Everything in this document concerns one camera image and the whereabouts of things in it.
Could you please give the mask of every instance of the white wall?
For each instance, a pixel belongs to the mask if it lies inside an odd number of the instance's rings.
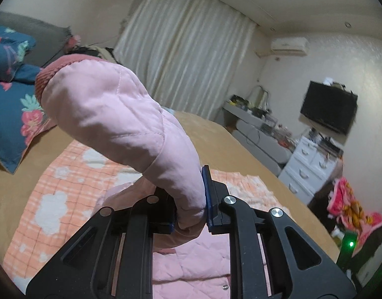
[[[344,144],[344,176],[364,209],[382,213],[382,41],[332,34],[304,36],[310,41],[308,56],[280,57],[279,61],[270,56],[261,73],[260,83],[271,93],[273,115],[297,135],[308,127],[300,108],[310,80],[332,77],[357,94],[358,110],[349,135],[333,137]],[[361,277],[369,279],[381,261],[382,247]]]
[[[257,27],[242,63],[238,66],[234,78],[228,87],[227,98],[233,94],[247,98],[252,88],[259,85],[258,79],[267,59],[259,58],[255,52],[261,53],[267,51],[270,43],[271,39],[264,35]]]
[[[53,25],[71,26],[82,43],[106,41],[112,47],[120,23],[128,15],[133,0],[4,0],[1,11],[23,14]]]

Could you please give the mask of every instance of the white chest of drawers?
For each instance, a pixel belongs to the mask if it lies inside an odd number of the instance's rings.
[[[337,161],[303,137],[278,178],[307,205],[331,176]]]

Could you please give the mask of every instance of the curtain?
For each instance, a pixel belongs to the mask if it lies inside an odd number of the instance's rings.
[[[219,0],[143,0],[114,56],[162,106],[213,119],[255,27]]]

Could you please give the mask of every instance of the white air conditioner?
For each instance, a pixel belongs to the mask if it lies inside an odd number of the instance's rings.
[[[271,42],[271,51],[275,55],[305,56],[308,52],[308,40],[305,37],[275,38]]]

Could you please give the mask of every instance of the black tv screen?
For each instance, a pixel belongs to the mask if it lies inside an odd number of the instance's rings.
[[[334,132],[347,134],[357,111],[357,95],[310,82],[300,113]]]

